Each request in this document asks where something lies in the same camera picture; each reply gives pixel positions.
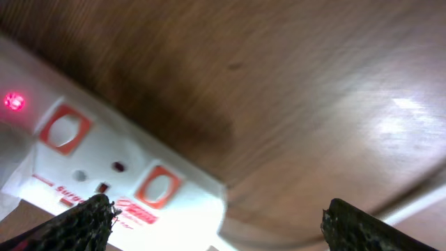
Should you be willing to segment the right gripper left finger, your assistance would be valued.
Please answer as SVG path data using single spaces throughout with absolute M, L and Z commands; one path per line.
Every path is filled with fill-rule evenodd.
M 97 194 L 1 243 L 3 251 L 105 251 L 121 210 Z

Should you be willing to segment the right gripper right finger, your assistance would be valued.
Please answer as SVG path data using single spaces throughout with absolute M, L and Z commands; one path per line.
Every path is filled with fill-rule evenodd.
M 323 211 L 321 231 L 330 251 L 436 251 L 339 198 Z

